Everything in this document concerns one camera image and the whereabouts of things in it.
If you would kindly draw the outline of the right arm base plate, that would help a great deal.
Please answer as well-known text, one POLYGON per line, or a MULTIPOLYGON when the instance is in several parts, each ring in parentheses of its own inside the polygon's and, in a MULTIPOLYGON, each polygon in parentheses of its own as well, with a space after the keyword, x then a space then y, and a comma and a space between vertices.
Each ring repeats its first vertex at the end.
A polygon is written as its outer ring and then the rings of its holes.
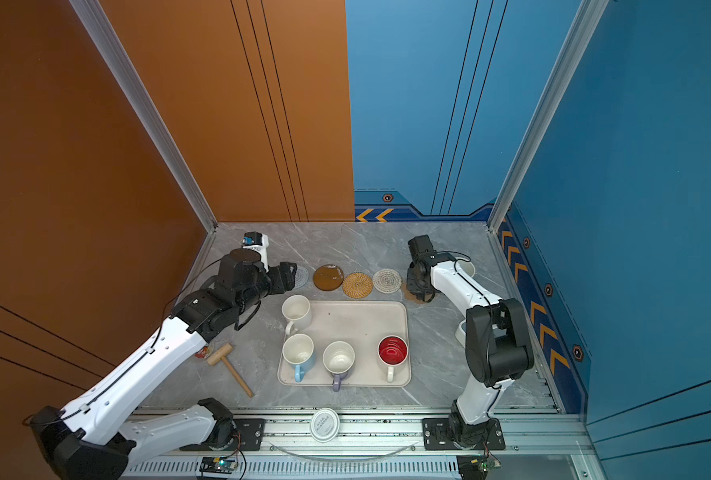
POLYGON ((425 450, 503 451, 507 448, 505 434, 497 418, 477 425, 465 424, 457 418, 425 418, 421 424, 425 450))

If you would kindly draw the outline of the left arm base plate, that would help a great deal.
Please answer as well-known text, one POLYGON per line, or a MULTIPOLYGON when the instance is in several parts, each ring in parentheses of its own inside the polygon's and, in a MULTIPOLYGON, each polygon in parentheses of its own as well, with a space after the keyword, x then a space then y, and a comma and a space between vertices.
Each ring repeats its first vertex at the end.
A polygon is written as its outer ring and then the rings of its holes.
POLYGON ((263 441, 266 420, 244 418, 220 420, 208 441, 213 451, 259 451, 263 441))

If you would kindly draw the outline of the white speckled mug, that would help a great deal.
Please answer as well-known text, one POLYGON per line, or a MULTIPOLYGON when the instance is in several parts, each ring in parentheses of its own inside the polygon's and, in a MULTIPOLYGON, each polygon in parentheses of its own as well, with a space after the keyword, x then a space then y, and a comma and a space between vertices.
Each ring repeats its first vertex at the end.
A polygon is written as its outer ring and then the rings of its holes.
POLYGON ((469 275, 469 277, 475 276, 475 265, 469 260, 459 259, 457 260, 457 268, 469 275))

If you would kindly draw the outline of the white multicolour woven coaster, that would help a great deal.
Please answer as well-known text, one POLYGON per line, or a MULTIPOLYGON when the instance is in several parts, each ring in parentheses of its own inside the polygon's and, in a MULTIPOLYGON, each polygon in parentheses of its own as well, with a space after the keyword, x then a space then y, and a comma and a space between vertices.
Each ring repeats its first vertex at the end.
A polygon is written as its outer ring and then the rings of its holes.
POLYGON ((401 274, 395 269, 382 269, 373 274, 373 288, 383 294, 398 292, 403 285, 401 274))

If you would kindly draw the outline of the red inside mug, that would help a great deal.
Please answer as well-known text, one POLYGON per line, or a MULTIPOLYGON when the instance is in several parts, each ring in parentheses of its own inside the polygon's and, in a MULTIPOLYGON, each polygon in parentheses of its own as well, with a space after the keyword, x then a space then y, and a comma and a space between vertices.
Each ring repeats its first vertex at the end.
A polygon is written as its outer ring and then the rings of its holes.
POLYGON ((391 335, 377 344, 377 362, 387 383, 396 382, 409 363, 409 346, 405 339, 391 335))

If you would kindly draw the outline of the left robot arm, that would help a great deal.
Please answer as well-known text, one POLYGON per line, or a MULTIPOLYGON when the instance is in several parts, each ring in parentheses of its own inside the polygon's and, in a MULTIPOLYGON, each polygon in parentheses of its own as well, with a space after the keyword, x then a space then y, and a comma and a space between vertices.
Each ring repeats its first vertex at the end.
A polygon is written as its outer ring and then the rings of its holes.
POLYGON ((151 338, 109 375, 62 408, 29 422, 47 464, 61 479, 118 479, 132 465, 186 446, 222 450, 237 433, 233 413, 214 398, 149 421, 130 415, 187 359, 224 330, 240 330, 270 295, 296 285, 297 266, 271 266, 266 246, 225 255, 217 274, 174 306, 151 338))

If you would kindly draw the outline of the paw shaped wooden coaster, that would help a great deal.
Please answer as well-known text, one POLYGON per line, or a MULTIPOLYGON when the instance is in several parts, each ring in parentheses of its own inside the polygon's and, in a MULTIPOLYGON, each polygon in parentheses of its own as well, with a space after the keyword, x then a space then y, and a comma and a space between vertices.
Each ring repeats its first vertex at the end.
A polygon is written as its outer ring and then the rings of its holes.
POLYGON ((401 293, 403 293, 403 298, 405 298, 407 302, 421 304, 421 300, 417 299, 417 296, 413 295, 413 293, 407 289, 407 285, 403 284, 401 286, 401 293))

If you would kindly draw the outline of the rattan woven coaster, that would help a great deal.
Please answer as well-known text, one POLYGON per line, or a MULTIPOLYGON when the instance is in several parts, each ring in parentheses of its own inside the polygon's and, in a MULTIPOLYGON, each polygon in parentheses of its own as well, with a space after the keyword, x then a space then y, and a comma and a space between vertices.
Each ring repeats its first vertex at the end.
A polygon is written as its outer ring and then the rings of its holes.
POLYGON ((373 279, 365 273, 355 272, 345 278, 342 288, 349 298, 363 299, 373 292, 373 279))

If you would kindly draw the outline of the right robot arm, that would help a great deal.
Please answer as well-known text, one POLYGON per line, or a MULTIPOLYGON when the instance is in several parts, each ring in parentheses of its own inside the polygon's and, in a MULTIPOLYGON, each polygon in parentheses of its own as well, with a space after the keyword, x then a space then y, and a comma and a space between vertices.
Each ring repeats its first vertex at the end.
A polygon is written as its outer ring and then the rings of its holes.
POLYGON ((407 289, 417 300, 445 295, 465 316, 469 380, 449 414, 451 441, 461 449, 505 449, 493 410, 505 390, 535 365, 531 327, 521 301, 503 299, 461 269, 461 254, 435 249, 427 235, 407 242, 407 289))

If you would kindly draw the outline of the white mug blue handle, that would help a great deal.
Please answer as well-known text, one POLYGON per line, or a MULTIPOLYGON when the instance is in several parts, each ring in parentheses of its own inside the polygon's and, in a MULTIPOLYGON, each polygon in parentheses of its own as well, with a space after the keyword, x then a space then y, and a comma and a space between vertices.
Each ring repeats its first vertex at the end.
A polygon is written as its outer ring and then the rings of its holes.
POLYGON ((284 343, 282 355, 293 369, 295 382, 301 383, 316 364, 314 340, 307 334, 294 334, 284 343))

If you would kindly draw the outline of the grey woven coaster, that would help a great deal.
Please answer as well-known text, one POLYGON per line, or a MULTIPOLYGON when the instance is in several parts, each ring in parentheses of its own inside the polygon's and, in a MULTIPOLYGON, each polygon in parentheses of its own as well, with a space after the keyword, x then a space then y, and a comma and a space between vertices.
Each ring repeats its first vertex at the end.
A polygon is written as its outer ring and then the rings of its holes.
POLYGON ((310 272, 307 267, 303 265, 297 266, 297 271, 295 275, 295 290, 301 289, 308 284, 310 281, 310 272))

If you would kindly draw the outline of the white mug purple handle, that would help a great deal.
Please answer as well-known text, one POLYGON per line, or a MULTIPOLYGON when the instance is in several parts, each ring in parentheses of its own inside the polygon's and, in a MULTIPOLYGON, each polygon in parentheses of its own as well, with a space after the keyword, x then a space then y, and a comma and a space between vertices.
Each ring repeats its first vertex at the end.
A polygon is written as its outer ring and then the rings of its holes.
POLYGON ((323 364, 333 377, 333 390, 339 392, 356 362, 353 346, 345 341, 330 343, 324 351, 323 364))

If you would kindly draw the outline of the glossy brown round coaster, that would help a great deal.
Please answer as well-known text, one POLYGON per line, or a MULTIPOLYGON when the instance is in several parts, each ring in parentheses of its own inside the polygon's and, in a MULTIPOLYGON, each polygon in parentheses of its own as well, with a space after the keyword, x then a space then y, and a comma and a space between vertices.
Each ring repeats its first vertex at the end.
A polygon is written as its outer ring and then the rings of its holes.
POLYGON ((315 271, 313 280, 319 290, 335 291, 342 286, 345 280, 345 274, 340 266, 327 264, 319 267, 315 271))

